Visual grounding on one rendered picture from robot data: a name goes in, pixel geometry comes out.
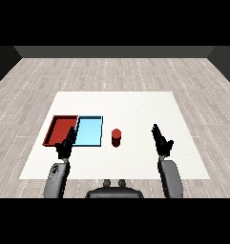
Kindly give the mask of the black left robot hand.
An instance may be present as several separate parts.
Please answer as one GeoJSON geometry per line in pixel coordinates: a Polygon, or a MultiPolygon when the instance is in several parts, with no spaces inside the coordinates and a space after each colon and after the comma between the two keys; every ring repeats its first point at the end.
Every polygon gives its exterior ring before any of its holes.
{"type": "Polygon", "coordinates": [[[69,158],[72,153],[72,147],[75,143],[77,132],[74,127],[70,127],[67,137],[61,143],[55,143],[54,146],[59,159],[69,158]]]}

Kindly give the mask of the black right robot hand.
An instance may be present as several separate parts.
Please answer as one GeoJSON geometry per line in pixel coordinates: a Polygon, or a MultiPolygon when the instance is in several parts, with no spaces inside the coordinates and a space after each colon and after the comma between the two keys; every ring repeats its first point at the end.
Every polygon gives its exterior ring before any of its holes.
{"type": "Polygon", "coordinates": [[[166,138],[161,134],[160,129],[157,124],[155,124],[152,128],[153,138],[156,142],[157,154],[159,156],[169,156],[170,151],[173,148],[174,141],[167,141],[166,138]]]}

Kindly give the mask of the red shallow open box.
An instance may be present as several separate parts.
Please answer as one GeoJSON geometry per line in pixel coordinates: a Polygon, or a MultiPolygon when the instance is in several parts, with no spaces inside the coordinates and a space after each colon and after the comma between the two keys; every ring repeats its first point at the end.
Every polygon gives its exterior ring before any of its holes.
{"type": "Polygon", "coordinates": [[[55,143],[61,143],[67,137],[70,127],[76,126],[77,118],[77,115],[55,115],[42,145],[53,147],[55,143]]]}

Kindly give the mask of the light blue shallow open box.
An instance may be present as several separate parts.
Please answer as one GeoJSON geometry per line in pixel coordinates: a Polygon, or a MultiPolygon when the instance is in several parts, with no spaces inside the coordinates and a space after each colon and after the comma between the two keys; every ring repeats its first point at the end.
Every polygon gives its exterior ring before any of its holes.
{"type": "Polygon", "coordinates": [[[80,115],[78,117],[75,147],[100,147],[103,117],[100,115],[80,115]]]}

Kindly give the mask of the small red can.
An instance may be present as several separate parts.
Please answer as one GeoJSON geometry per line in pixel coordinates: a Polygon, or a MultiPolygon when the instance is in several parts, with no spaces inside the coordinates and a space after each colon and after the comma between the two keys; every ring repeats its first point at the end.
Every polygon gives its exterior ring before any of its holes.
{"type": "Polygon", "coordinates": [[[117,148],[120,145],[120,141],[121,141],[121,130],[120,129],[112,130],[112,145],[117,148]]]}

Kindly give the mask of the dark grey robot body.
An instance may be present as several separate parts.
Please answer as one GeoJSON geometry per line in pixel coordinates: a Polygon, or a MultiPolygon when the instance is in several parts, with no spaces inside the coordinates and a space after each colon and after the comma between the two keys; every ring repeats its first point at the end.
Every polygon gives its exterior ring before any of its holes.
{"type": "Polygon", "coordinates": [[[86,198],[143,198],[143,193],[133,188],[128,188],[124,179],[118,180],[117,187],[112,187],[111,180],[105,179],[103,186],[88,191],[86,198]]]}

